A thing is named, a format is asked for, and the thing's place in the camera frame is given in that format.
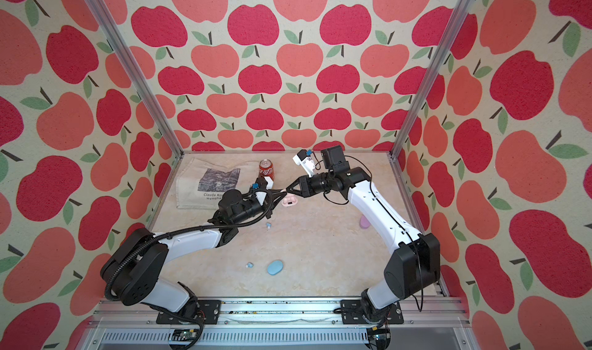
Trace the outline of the pink earbud charging case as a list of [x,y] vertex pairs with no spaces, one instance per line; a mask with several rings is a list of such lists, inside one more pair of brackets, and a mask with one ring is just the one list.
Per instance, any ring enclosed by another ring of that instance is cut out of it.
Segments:
[[283,199],[282,199],[282,206],[285,208],[289,208],[289,207],[293,207],[294,205],[296,205],[298,203],[298,199],[295,195],[293,194],[287,194]]

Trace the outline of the purple earbud charging case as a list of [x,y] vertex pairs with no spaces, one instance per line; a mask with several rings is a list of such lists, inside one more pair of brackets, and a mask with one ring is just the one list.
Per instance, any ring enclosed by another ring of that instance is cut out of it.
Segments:
[[369,222],[369,220],[364,215],[362,215],[362,217],[360,218],[359,226],[360,228],[362,228],[362,230],[367,230],[371,228],[372,225]]

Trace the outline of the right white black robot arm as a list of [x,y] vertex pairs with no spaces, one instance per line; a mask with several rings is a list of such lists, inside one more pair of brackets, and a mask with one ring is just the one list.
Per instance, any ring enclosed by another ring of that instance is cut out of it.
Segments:
[[392,207],[379,193],[367,166],[351,168],[340,146],[322,151],[324,173],[316,173],[310,150],[294,155],[305,176],[292,182],[286,191],[307,198],[338,192],[344,205],[356,207],[375,228],[391,254],[383,279],[361,294],[361,316],[369,324],[385,322],[391,305],[436,283],[441,276],[440,243],[433,234],[424,234]]

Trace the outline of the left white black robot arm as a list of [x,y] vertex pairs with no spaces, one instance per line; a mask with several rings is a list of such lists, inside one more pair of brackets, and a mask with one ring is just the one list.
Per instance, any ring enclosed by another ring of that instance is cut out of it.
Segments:
[[145,228],[134,231],[103,265],[105,299],[123,305],[146,305],[183,324],[203,324],[197,296],[188,286],[160,277],[167,263],[197,251],[222,247],[241,228],[269,218],[286,196],[279,190],[239,190],[224,193],[218,210],[206,225],[153,234]]

